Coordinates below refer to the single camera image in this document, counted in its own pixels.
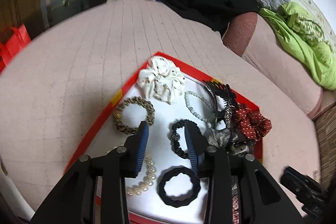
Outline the red white checked scrunchie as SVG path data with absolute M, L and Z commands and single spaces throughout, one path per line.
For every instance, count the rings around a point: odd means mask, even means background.
M 238 183 L 236 176 L 231 177 L 231 190 L 232 190 L 232 223 L 239 224 L 240 223 L 239 194 L 238 194 Z

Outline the red polka dot scrunchie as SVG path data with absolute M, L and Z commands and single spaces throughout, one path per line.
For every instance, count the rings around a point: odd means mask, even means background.
M 240 104 L 232 114 L 234 128 L 248 140 L 258 141 L 272 129 L 271 121 L 259 111 L 252 111 L 246 104 Z

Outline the red tray box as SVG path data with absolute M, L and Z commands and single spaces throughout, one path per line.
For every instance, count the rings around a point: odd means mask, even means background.
M 193 91 L 200 96 L 209 99 L 205 89 L 203 80 L 214 80 L 211 76 L 197 70 L 196 68 L 173 58 L 162 52 L 156 52 L 154 56 L 162 56 L 171 60 L 186 78 L 186 91 Z M 139 70 L 146 68 L 146 61 Z M 110 150 L 121 146 L 126 141 L 127 135 L 118 131 L 114 125 L 112 113 L 116 106 L 126 98 L 133 96 L 141 96 L 144 98 L 142 89 L 138 86 L 137 70 L 131 78 L 119 89 L 100 113 L 96 121 L 90 127 L 88 132 L 82 138 L 80 144 L 76 148 L 66 170 L 83 154 L 89 155 L 91 158 L 107 154 Z M 185 166 L 191 169 L 189 160 L 181 159 L 171 150 L 168 135 L 170 126 L 179 119 L 190 119 L 198 124 L 201 132 L 204 133 L 207 129 L 207 124 L 199 120 L 196 116 L 190 113 L 185 104 L 184 96 L 177 103 L 169 105 L 155 98 L 150 98 L 155 110 L 154 124 L 149 127 L 149 138 L 147 141 L 146 155 L 151 156 L 156 167 L 153 185 L 149 186 L 148 191 L 140 195 L 127 197 L 127 208 L 129 210 L 129 219 L 134 223 L 203 223 L 205 218 L 206 198 L 207 198 L 207 182 L 201 181 L 201 191 L 197 198 L 188 206 L 175 208 L 163 203 L 157 194 L 158 180 L 168 170 L 178 166 Z M 204 102 L 196 96 L 190 96 L 191 106 L 201 117 L 210 117 L 210 110 Z M 146 110 L 140 106 L 126 106 L 122 116 L 122 121 L 135 127 L 146 116 Z M 126 187 L 133 188 L 144 181 L 147 174 L 145 162 L 142 170 L 137 178 L 127 178 L 125 180 Z M 167 182 L 165 190 L 168 195 L 178 197 L 179 195 L 187 194 L 191 190 L 192 184 L 190 179 L 185 174 L 179 174 Z

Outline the white dotted scrunchie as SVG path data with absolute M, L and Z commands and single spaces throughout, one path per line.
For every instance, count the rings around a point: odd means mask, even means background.
M 181 98 L 186 78 L 171 60 L 153 56 L 146 68 L 139 71 L 137 84 L 147 100 L 156 98 L 171 105 Z

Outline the grey black organza scrunchie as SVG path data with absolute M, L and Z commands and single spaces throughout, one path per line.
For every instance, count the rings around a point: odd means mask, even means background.
M 232 156 L 243 157 L 254 154 L 255 141 L 248 140 L 240 131 L 230 128 L 216 130 L 209 128 L 205 131 L 209 145 L 227 151 Z

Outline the striped brown pillow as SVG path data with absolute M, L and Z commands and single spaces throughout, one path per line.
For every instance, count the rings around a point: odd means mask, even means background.
M 325 189 L 335 177 L 335 116 L 334 106 L 315 121 L 320 153 L 320 182 Z

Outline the pink quilted bolster pillow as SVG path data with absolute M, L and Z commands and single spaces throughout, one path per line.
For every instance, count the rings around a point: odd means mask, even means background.
M 323 89 L 307 69 L 281 46 L 273 28 L 255 12 L 235 17 L 223 44 L 272 81 L 309 118 L 317 114 Z

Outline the green bed sheet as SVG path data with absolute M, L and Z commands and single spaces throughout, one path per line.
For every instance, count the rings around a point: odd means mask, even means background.
M 335 49 L 317 21 L 295 2 L 281 5 L 276 12 L 262 8 L 259 14 L 273 28 L 282 48 L 308 69 L 315 83 L 335 90 Z

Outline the red bag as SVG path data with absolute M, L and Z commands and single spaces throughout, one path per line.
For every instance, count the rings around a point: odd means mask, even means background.
M 9 65 L 12 59 L 31 42 L 24 24 L 19 28 L 11 27 L 10 30 L 12 30 L 13 34 L 5 44 L 1 43 L 1 72 Z

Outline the black cloth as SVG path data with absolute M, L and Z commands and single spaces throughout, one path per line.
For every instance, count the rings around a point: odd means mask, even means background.
M 247 12 L 259 12 L 261 4 L 256 0 L 161 0 L 185 19 L 208 26 L 224 35 L 228 24 Z

